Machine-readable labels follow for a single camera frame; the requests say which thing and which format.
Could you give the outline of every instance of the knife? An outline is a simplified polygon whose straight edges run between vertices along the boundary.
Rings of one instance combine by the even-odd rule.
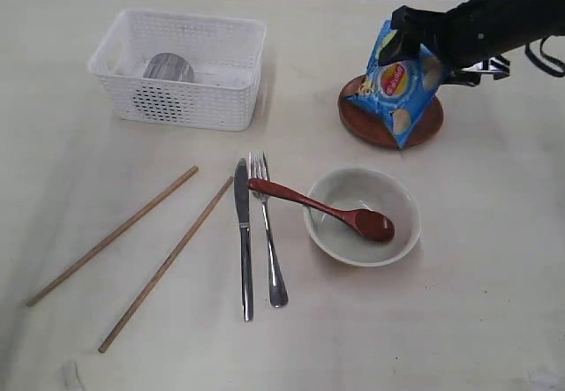
[[[253,280],[251,275],[251,236],[249,229],[249,190],[247,189],[247,164],[239,160],[234,179],[239,234],[241,235],[241,303],[244,320],[253,320]]]

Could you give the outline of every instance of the chopsticks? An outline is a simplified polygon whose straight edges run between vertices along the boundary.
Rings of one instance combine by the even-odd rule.
[[[111,332],[108,334],[106,339],[102,342],[102,345],[98,348],[98,351],[101,353],[106,352],[108,347],[111,343],[114,342],[117,335],[124,329],[127,322],[132,318],[133,314],[139,309],[143,301],[147,298],[151,290],[154,286],[159,282],[162,276],[165,274],[167,269],[172,265],[173,261],[177,258],[178,254],[185,248],[186,244],[190,241],[192,236],[196,233],[200,225],[206,220],[210,212],[214,209],[215,205],[218,204],[218,201],[222,198],[222,195],[230,188],[231,183],[233,182],[233,177],[230,177],[223,187],[216,193],[214,198],[208,203],[204,211],[200,214],[196,222],[188,229],[185,236],[178,242],[177,246],[174,250],[170,253],[169,257],[162,263],[161,267],[155,272],[153,277],[149,280],[146,284],[145,288],[138,294],[138,296],[133,301],[130,308],[124,313],[122,319],[118,321],[118,323],[114,326]]]
[[[143,208],[141,208],[136,214],[130,217],[127,221],[118,226],[112,233],[105,237],[100,243],[88,251],[84,256],[74,262],[69,268],[62,272],[57,278],[51,281],[45,288],[27,300],[27,307],[33,307],[39,303],[45,296],[47,296],[53,289],[58,285],[66,281],[72,274],[83,267],[90,259],[92,259],[96,254],[101,252],[104,248],[110,245],[116,238],[126,232],[135,222],[146,215],[152,208],[161,203],[166,199],[173,191],[175,191],[180,185],[184,184],[190,177],[192,177],[196,172],[198,172],[198,166],[192,166],[188,169],[181,177],[179,177],[175,182],[169,185],[165,190],[163,190],[154,199],[149,201]]]

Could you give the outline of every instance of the table surface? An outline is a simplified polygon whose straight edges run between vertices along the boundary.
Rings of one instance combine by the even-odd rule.
[[[401,4],[454,1],[0,0],[0,388],[59,390],[76,360],[88,391],[517,390],[565,375],[562,82],[523,52],[513,73],[439,92],[428,144],[383,151],[340,124]],[[116,14],[152,7],[261,19],[268,87],[245,132],[118,119],[86,62]],[[565,49],[554,40],[553,50]],[[96,349],[237,160],[265,149],[272,178],[306,191],[332,169],[400,179],[420,243],[382,268],[347,267],[310,241],[299,206],[270,214],[290,303],[267,301],[267,243],[252,199],[255,321],[240,307],[228,192],[108,352]],[[193,164],[200,172],[35,308],[26,297]]]

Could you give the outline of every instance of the lay's logo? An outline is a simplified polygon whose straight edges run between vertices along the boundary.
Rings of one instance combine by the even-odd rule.
[[[406,68],[401,63],[391,64],[380,75],[380,89],[389,97],[404,94],[408,86]]]

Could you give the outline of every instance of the chip bag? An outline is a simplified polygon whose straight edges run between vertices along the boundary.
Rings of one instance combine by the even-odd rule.
[[[403,148],[448,76],[448,69],[424,45],[420,46],[418,58],[414,60],[379,66],[380,51],[395,34],[387,20],[374,44],[365,80],[348,100],[381,118],[398,146]]]

